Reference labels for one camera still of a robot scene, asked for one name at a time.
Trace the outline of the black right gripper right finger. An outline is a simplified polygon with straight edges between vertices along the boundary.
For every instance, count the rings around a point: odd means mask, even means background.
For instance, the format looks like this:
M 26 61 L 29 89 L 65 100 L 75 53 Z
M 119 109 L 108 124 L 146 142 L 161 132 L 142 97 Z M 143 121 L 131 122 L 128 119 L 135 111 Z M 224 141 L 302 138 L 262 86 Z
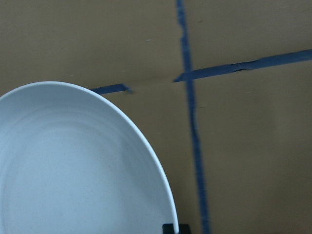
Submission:
M 179 223 L 179 234 L 190 234 L 190 226 L 188 224 Z

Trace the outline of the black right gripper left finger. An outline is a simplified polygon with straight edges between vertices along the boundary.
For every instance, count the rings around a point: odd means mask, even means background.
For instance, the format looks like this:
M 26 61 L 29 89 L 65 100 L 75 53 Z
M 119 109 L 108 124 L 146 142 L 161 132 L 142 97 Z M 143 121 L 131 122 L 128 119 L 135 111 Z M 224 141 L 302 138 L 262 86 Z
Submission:
M 163 234 L 175 234 L 173 223 L 163 224 L 162 233 Z

